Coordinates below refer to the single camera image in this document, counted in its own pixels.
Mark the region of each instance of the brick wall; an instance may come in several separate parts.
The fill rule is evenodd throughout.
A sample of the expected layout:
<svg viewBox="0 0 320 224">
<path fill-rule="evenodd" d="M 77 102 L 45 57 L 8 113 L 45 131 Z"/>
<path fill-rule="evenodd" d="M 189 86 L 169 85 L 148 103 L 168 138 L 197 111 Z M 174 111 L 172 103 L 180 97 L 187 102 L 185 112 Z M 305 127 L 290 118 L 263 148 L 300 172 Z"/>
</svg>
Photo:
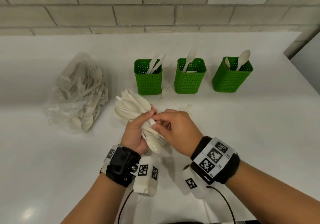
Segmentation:
<svg viewBox="0 0 320 224">
<path fill-rule="evenodd" d="M 0 35 L 320 30 L 320 0 L 0 0 Z"/>
</svg>

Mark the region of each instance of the green perforated container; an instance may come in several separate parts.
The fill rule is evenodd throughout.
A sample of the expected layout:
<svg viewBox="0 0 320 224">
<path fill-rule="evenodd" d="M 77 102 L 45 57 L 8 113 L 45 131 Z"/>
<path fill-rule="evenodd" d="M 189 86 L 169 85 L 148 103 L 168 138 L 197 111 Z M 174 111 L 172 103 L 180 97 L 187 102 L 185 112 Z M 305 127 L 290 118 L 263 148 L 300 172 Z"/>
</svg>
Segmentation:
<svg viewBox="0 0 320 224">
<path fill-rule="evenodd" d="M 238 67 L 238 57 L 228 56 L 230 69 L 226 67 L 224 60 L 222 62 L 212 79 L 213 89 L 217 92 L 234 93 L 245 81 L 249 74 L 254 70 L 250 61 L 247 61 L 239 71 L 232 71 Z"/>
<path fill-rule="evenodd" d="M 197 71 L 197 73 L 183 73 L 182 70 L 185 64 L 186 58 L 178 59 L 174 89 L 178 94 L 195 94 L 198 92 L 207 68 L 204 60 L 197 57 L 186 69 L 186 71 Z"/>
<path fill-rule="evenodd" d="M 153 73 L 146 74 L 151 59 L 138 59 L 134 62 L 134 73 L 140 95 L 161 94 L 162 65 Z"/>
</svg>

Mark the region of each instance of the right hand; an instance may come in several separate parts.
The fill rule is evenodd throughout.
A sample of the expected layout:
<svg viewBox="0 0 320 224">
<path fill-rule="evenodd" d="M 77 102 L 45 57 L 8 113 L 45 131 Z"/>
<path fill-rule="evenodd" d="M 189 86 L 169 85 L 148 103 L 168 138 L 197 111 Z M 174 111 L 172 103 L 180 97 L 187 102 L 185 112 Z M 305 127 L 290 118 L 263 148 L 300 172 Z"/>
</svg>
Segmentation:
<svg viewBox="0 0 320 224">
<path fill-rule="evenodd" d="M 152 118 L 157 122 L 152 128 L 161 134 L 179 153 L 191 157 L 203 135 L 188 113 L 165 110 Z"/>
</svg>

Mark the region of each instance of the wristband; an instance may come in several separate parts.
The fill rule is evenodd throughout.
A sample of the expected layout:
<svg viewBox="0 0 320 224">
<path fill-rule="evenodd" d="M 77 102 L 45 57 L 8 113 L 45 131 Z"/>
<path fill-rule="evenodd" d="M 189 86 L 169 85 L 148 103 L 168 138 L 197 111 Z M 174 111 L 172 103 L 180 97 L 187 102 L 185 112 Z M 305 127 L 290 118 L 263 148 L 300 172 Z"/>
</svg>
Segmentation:
<svg viewBox="0 0 320 224">
<path fill-rule="evenodd" d="M 140 158 L 140 155 L 130 148 L 113 145 L 100 173 L 105 173 L 113 182 L 128 187 L 135 178 L 131 172 L 137 171 Z"/>
<path fill-rule="evenodd" d="M 225 184 L 238 170 L 240 158 L 218 138 L 203 137 L 191 156 L 190 167 L 207 183 Z"/>
</svg>

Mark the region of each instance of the left hand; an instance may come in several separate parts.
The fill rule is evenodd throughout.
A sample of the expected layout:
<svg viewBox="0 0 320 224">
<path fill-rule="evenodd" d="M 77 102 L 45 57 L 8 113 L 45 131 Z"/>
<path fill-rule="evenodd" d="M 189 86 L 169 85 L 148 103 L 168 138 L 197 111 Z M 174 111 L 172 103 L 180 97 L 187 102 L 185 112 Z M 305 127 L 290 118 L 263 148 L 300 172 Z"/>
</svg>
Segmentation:
<svg viewBox="0 0 320 224">
<path fill-rule="evenodd" d="M 132 122 L 128 122 L 124 134 L 122 136 L 120 145 L 130 148 L 140 155 L 144 154 L 148 150 L 148 145 L 146 141 L 142 138 L 141 126 L 156 113 L 157 109 L 154 109 L 153 105 L 151 105 L 150 111 L 141 114 Z"/>
</svg>

